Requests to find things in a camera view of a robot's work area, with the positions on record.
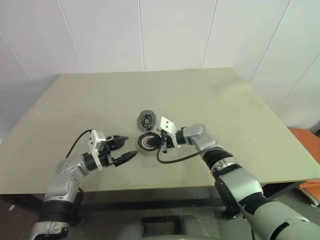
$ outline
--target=beige tabletop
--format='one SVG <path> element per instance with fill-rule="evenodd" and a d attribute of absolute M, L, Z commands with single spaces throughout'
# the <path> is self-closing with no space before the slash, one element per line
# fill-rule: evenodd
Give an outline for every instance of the beige tabletop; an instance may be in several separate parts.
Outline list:
<path fill-rule="evenodd" d="M 0 144 L 0 194 L 44 193 L 78 135 L 86 129 L 130 139 L 119 156 L 136 149 L 136 119 L 150 109 L 177 128 L 200 123 L 261 183 L 320 178 L 320 167 L 247 81 L 232 69 L 60 75 Z M 88 150 L 87 137 L 73 154 Z M 193 153 L 171 149 L 170 160 Z M 85 191 L 212 186 L 200 157 L 158 163 L 139 153 L 128 163 L 94 171 Z"/>

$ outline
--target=metal gear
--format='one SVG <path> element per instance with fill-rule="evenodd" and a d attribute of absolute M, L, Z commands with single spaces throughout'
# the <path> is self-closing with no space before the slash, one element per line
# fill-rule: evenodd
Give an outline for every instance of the metal gear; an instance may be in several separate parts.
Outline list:
<path fill-rule="evenodd" d="M 156 122 L 157 118 L 155 113 L 148 109 L 140 112 L 138 118 L 136 119 L 136 125 L 143 133 L 151 132 L 156 126 Z"/>
<path fill-rule="evenodd" d="M 144 152 L 153 152 L 159 148 L 159 145 L 150 145 L 148 144 L 148 140 L 152 138 L 160 139 L 160 136 L 154 132 L 147 132 L 142 134 L 137 140 L 137 146 L 140 150 Z"/>

